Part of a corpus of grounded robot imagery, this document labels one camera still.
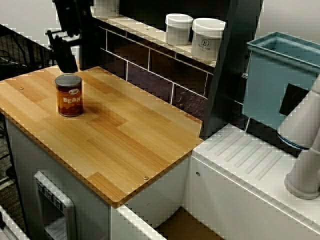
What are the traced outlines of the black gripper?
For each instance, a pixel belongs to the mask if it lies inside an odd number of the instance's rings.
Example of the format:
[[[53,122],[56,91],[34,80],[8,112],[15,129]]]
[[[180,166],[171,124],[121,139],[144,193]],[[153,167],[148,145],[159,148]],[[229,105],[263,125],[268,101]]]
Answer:
[[[58,67],[63,73],[75,73],[78,71],[75,56],[72,54],[71,47],[80,45],[81,39],[74,39],[71,41],[63,40],[63,37],[59,37],[53,34],[67,33],[67,36],[72,38],[78,36],[81,31],[81,9],[79,7],[78,0],[53,0],[60,23],[60,30],[51,31],[47,30],[45,33],[53,50],[54,58]]]

